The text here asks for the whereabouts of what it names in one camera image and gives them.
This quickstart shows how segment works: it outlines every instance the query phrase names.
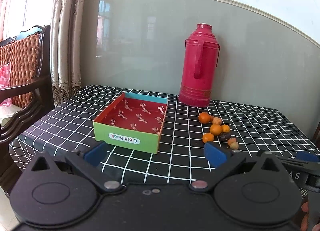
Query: wooden chair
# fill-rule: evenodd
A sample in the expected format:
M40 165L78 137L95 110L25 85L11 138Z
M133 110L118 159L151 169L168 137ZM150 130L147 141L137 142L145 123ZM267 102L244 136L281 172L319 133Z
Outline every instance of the wooden chair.
M9 193L21 170L9 154L9 143L54 108L50 77L50 25L23 31L0 42L0 66L11 63L9 87L0 103L12 98L22 108L0 130L0 186Z
M311 141L316 145L317 148L320 149L320 136L319 136L319 132L320 132L320 122L317 126L317 129L313 135L313 138L311 139Z

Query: black and white checkered tablecloth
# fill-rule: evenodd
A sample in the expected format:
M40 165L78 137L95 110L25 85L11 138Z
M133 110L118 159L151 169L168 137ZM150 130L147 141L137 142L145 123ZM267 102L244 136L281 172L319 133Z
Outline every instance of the black and white checkered tablecloth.
M288 158L294 158L296 151L320 153L278 110L214 100L207 108L194 108L179 102L177 95L91 85L19 135L9 147L12 158L23 170L38 151L60 155L91 146L95 143L92 121L123 92L169 99L158 154L109 145L109 152L98 168L123 184L190 183L207 176L214 168L204 157L202 135L209 131L210 124L198 121L200 112L222 118L230 126L239 149L250 155L259 149Z

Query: hand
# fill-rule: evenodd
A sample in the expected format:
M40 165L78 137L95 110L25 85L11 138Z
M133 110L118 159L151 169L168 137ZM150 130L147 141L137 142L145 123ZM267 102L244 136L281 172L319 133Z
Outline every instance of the hand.
M309 212L309 202L303 203L301 206L301 209L303 212L308 213ZM306 214L302 221L301 221L301 227L300 230L301 231L307 231L308 228L308 214ZM316 224L312 231L320 231L320 224Z

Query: green box side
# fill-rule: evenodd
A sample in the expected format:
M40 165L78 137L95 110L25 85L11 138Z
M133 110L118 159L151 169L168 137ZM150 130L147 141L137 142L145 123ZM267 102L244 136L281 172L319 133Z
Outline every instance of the green box side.
M93 122L94 136L97 141L105 141L108 144L121 146L128 149L138 150L147 153L156 154L158 152L159 136L157 134L144 133L111 125L106 125L98 122ZM139 144L127 143L120 140L115 140L109 137L109 134L117 134L128 136L140 140Z

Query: small orange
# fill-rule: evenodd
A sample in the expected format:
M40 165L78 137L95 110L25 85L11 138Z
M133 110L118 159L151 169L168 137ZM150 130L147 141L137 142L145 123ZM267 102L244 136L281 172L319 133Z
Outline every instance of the small orange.
M198 118L201 123L209 123L211 119L210 115L204 112L200 113Z
M213 136L213 134L211 134L211 133L206 133L206 134L204 134L203 137L202 137L202 141L203 141L204 143L209 142L209 141L213 141L213 140L214 140L214 136Z
M212 119L212 124L221 125L221 124L222 124L222 119L219 118L219 117L214 117L214 118Z
M219 135L221 134L222 129L221 126L218 124L213 124L212 126L210 126L210 133L212 133L213 135Z
M222 125L221 128L223 133L230 132L230 127L227 124Z

